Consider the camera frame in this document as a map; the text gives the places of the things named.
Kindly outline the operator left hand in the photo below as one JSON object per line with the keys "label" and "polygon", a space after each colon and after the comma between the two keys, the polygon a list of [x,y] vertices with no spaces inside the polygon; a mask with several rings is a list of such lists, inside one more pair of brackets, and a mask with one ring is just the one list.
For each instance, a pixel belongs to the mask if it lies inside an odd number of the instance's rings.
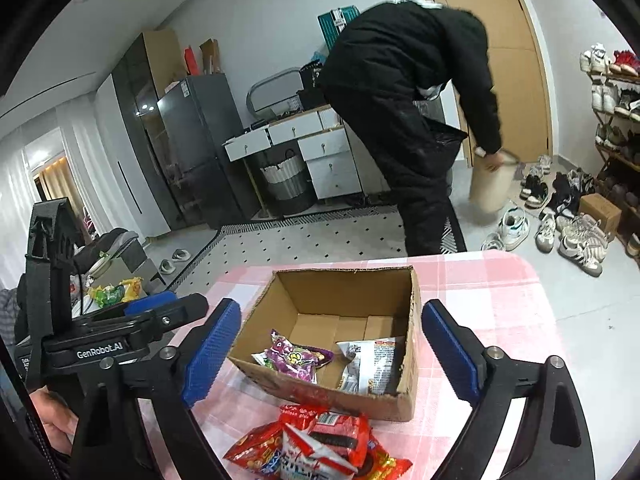
{"label": "operator left hand", "polygon": [[29,396],[52,448],[66,455],[72,454],[78,417],[46,387],[35,390]]}

